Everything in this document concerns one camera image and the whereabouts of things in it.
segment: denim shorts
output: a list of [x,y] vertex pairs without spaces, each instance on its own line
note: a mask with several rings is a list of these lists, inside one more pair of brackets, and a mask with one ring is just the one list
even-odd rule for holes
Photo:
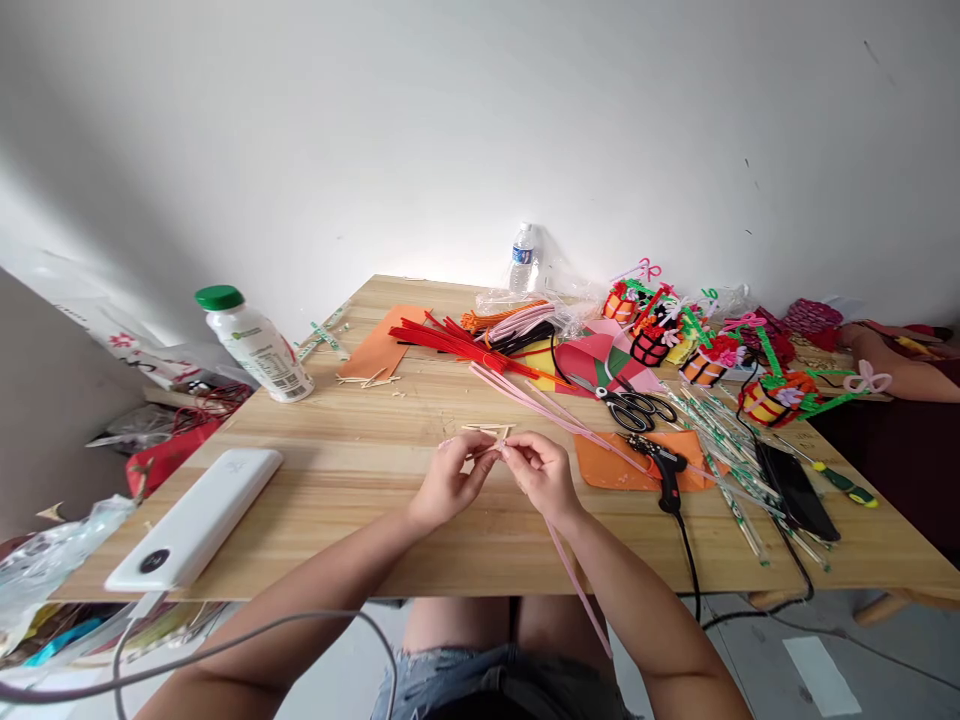
[[[493,650],[437,648],[398,652],[392,720],[422,720],[436,708],[480,691],[499,691],[539,720],[632,720],[616,683],[589,665],[530,655],[516,645]],[[371,720],[387,720],[390,669]]]

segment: white power bank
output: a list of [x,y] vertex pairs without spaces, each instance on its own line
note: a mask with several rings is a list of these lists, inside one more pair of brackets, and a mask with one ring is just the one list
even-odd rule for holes
[[138,593],[188,587],[282,462],[276,450],[227,450],[110,573],[104,587]]

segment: table leg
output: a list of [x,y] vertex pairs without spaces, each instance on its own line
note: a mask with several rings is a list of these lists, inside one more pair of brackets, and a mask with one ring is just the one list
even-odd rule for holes
[[782,602],[798,597],[803,597],[802,590],[760,590],[747,595],[747,602],[757,610],[770,610]]
[[853,614],[853,620],[860,627],[870,627],[889,620],[910,604],[910,599],[885,592],[866,607]]

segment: plastic bottle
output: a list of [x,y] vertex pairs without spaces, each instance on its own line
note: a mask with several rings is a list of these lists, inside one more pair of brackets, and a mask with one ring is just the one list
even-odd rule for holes
[[510,290],[527,293],[533,290],[537,279],[533,253],[537,238],[530,223],[520,223],[520,232],[513,241],[513,262],[510,266]]
[[207,311],[207,325],[240,367],[263,385],[277,402],[303,400],[313,392],[313,379],[293,349],[259,310],[244,304],[233,285],[212,285],[194,296]]

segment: bottle cap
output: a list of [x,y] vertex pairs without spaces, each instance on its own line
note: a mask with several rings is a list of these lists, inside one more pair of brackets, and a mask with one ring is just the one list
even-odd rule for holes
[[194,295],[204,310],[229,310],[243,305],[243,294],[233,285],[211,285]]

